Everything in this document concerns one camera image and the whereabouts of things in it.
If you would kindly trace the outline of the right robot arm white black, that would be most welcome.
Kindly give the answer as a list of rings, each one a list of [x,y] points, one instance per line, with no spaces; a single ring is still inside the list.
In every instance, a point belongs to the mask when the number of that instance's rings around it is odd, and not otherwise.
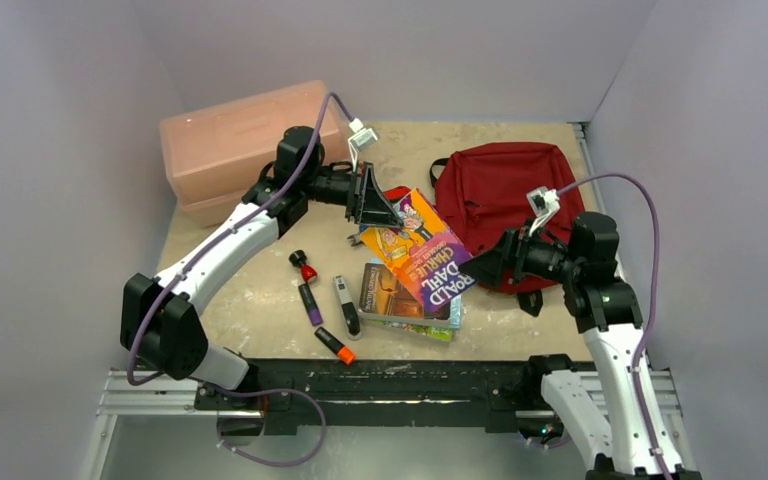
[[[528,276],[561,285],[564,304],[591,354],[605,407],[582,387],[581,375],[562,355],[533,356],[521,392],[536,407],[549,406],[576,446],[589,479],[698,479],[675,446],[643,360],[646,331],[633,288],[617,273],[615,221],[584,212],[568,243],[550,242],[534,221],[508,229],[491,249],[461,265],[487,286]]]

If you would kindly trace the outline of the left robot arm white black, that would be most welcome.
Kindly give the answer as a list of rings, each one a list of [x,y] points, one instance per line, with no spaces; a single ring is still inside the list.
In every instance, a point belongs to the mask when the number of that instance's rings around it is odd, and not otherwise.
[[[361,226],[401,228],[403,220],[363,162],[338,170],[326,166],[318,131],[287,129],[275,160],[264,169],[230,216],[206,240],[167,269],[133,275],[123,292],[120,343],[128,352],[126,374],[144,362],[156,375],[195,379],[219,387],[232,408],[257,399],[255,369],[240,354],[212,344],[200,316],[218,291],[255,255],[271,246],[308,211],[310,202],[338,205]]]

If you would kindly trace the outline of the red backpack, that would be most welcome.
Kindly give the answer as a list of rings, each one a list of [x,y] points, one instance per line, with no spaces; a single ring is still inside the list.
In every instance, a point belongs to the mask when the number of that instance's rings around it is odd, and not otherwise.
[[[509,229],[537,217],[527,194],[546,187],[557,189],[576,181],[561,149],[542,142],[495,142],[452,153],[429,168],[435,210],[472,256],[491,250]],[[569,244],[578,236],[577,217],[585,213],[581,194],[574,190],[560,199],[560,211],[544,227],[558,242]],[[543,310],[543,291],[558,283],[528,275],[509,283],[504,271],[497,285],[464,273],[458,260],[457,274],[490,291],[515,296],[519,308],[537,317]]]

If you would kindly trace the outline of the Roald Dahl paperback book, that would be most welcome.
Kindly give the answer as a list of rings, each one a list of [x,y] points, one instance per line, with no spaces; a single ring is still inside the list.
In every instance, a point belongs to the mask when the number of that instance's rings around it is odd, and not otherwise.
[[[393,207],[400,228],[363,226],[359,240],[415,300],[436,312],[476,284],[460,270],[473,255],[419,190]]]

